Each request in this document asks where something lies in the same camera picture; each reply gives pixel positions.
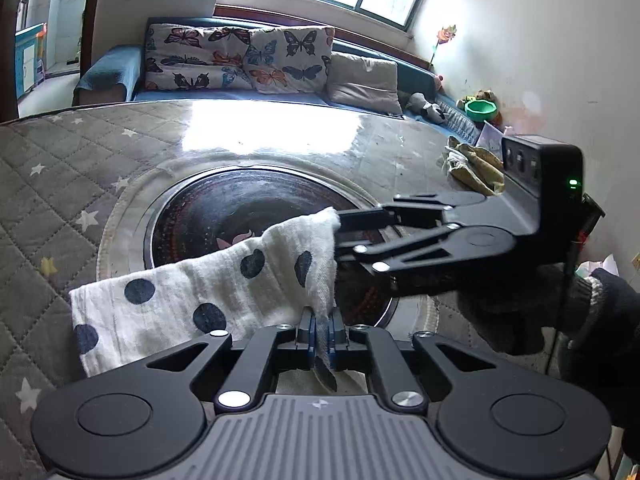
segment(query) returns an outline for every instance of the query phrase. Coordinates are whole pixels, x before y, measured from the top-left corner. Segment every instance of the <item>screw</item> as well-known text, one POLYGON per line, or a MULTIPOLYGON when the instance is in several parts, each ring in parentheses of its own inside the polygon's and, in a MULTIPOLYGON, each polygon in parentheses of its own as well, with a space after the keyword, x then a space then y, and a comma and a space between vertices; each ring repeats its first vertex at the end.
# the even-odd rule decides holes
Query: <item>screw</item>
POLYGON ((250 400, 251 397, 249 397, 249 394, 233 390, 230 392, 224 392, 218 396, 218 402, 228 408, 240 408, 241 406, 248 404, 250 400))
POLYGON ((398 406, 402 406, 404 408, 414 408, 415 406, 419 406, 424 402, 424 397, 421 396, 418 392, 398 392, 391 400, 394 404, 398 406))
POLYGON ((377 272, 387 272, 390 267, 385 262, 375 262, 371 268, 377 272))

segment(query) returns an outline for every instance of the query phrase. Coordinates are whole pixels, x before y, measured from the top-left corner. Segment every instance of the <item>sofa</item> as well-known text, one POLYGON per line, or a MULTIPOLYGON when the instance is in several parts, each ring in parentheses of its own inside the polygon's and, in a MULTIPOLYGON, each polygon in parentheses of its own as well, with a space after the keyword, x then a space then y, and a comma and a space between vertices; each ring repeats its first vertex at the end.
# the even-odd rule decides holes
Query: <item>sofa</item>
MULTIPOLYGON (((146 30, 150 26, 162 23, 175 23, 185 27, 241 27, 246 29, 277 27, 268 23, 249 22, 229 18, 180 18, 171 16, 152 17, 147 20, 146 30)), ((398 95, 402 103, 403 97, 420 92, 427 101, 435 102, 446 115, 442 124, 434 124, 420 115, 408 110, 399 119, 417 120, 430 124, 445 136, 474 145, 480 131, 475 124, 455 106, 445 94, 436 91, 433 74, 415 65, 387 54, 371 50, 347 41, 334 39, 333 52, 353 54, 355 56, 388 60, 398 66, 398 95)), ((92 105, 114 102, 144 102, 180 99, 235 99, 235 100, 270 100, 280 102, 304 103, 317 106, 329 106, 356 110, 358 112, 376 113, 371 110, 338 104, 328 99, 324 92, 264 94, 256 89, 174 89, 159 90, 145 87, 145 46, 143 44, 118 45, 104 54, 80 79, 74 91, 76 105, 92 105)))

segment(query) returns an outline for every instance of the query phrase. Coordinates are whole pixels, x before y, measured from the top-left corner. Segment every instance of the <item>beige cushion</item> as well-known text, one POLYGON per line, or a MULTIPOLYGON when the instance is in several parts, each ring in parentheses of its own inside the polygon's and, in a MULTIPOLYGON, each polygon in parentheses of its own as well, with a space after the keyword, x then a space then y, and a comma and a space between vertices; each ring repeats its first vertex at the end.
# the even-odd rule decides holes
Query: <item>beige cushion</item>
POLYGON ((393 61, 333 52, 326 93, 334 103, 402 114, 398 66, 393 61))

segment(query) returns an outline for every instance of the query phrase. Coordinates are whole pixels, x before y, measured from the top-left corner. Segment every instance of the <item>yellow cloth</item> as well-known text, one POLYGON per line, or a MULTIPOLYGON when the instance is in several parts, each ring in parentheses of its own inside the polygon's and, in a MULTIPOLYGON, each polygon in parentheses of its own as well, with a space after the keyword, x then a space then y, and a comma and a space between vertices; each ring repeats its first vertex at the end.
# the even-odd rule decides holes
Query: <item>yellow cloth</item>
POLYGON ((447 174, 485 196, 500 194, 504 188, 502 161, 489 150, 470 146, 455 137, 447 140, 444 164, 447 174))

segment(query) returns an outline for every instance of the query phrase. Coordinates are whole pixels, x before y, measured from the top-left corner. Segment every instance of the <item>sofa armrest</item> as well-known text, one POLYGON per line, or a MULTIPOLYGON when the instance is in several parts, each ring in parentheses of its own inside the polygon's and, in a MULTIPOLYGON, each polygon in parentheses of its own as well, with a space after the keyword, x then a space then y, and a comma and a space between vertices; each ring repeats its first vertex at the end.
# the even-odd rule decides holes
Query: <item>sofa armrest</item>
POLYGON ((80 78, 74 104, 131 101, 142 76, 143 54, 141 45, 114 46, 80 78))

